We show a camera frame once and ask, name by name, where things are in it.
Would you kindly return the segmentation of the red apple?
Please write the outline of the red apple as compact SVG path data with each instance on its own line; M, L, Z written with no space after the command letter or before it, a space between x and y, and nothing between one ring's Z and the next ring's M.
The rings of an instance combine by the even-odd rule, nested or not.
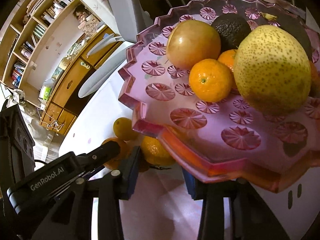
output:
M208 23L198 20L180 22L171 32L166 54L177 68L190 70L204 59L217 59L221 52L219 33Z

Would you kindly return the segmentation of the yellow pear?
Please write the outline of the yellow pear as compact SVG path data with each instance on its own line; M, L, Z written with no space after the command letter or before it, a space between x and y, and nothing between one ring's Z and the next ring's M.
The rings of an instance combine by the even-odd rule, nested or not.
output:
M256 27L240 43L234 79L244 100L266 115L288 115L307 101L311 67L302 45L272 25Z

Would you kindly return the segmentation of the dark avocado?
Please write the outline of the dark avocado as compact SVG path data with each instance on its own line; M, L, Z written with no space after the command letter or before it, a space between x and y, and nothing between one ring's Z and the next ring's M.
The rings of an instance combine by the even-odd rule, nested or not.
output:
M222 52L237 49L251 32L247 21L238 14L220 15L211 26L219 33Z

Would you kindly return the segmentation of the overripe dark banana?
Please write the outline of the overripe dark banana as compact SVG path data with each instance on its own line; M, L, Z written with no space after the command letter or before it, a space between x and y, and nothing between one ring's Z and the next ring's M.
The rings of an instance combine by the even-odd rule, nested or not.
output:
M259 14L263 16L263 18L267 20L270 25L280 27L284 31L287 31L289 34L291 34L302 45L308 56L308 59L312 59L311 42L307 32L299 20L288 14L273 15L262 11L260 11Z

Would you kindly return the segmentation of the large orange tangerine front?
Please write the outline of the large orange tangerine front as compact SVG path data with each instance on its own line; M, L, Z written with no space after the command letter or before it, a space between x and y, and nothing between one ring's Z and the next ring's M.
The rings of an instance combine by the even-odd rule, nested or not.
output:
M220 54L217 60L220 63L223 63L224 65L226 65L233 72L234 59L236 56L236 52L237 52L236 49L224 51L223 53Z

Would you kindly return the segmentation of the cartoon printed tablecloth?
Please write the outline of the cartoon printed tablecloth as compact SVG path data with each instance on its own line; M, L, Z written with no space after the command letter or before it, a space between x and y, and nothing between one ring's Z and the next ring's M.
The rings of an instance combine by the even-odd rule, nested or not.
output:
M124 81L114 72L96 91L63 140L59 155L88 153L113 137L113 123L129 118L131 109L119 102ZM281 193L251 185L245 201L257 194L282 222L290 239L319 239L319 169L309 169ZM129 200L120 202L126 239L196 239L202 201L187 191L182 169L149 169L139 174Z

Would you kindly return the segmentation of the small yellow tangerine top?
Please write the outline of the small yellow tangerine top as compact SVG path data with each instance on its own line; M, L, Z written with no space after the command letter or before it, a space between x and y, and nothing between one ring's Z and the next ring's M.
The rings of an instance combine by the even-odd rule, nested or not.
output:
M132 121L129 118L118 118L113 124L113 131L116 137L123 141L135 140L138 133L132 129Z

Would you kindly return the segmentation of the wooden desk with drawers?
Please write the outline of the wooden desk with drawers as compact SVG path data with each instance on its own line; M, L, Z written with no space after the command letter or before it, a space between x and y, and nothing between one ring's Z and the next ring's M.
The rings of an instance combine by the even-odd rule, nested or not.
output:
M105 26L80 49L56 81L53 91L40 118L44 128L66 135L87 105L91 96L80 98L78 92L85 81L116 51L121 41L107 45L102 50L88 55L98 42L113 31Z

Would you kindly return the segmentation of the green tissue pack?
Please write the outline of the green tissue pack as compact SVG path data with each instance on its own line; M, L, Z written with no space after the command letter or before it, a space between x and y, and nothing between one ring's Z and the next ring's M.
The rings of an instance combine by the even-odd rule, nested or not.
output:
M50 97L53 85L44 85L39 94L39 99L47 101Z

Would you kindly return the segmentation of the wooden bookshelf hutch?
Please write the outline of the wooden bookshelf hutch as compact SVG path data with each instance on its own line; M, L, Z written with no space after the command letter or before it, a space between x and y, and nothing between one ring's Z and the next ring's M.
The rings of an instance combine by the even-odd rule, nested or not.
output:
M80 0L71 0L52 22L44 19L59 0L25 0L1 42L1 83L9 90L21 89L26 100L40 105L40 88L71 48L71 41L82 37L93 42L107 25L100 23L91 33L78 28L73 12Z

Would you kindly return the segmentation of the grey office chair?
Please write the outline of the grey office chair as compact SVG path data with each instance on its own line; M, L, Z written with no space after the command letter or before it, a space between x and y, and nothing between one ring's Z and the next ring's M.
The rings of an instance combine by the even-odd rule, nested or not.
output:
M95 0L104 9L102 20L118 32L117 38L136 43L137 35L153 25L150 13L153 0ZM82 85L78 92L84 98L97 91L113 72L125 61L126 49L109 57Z

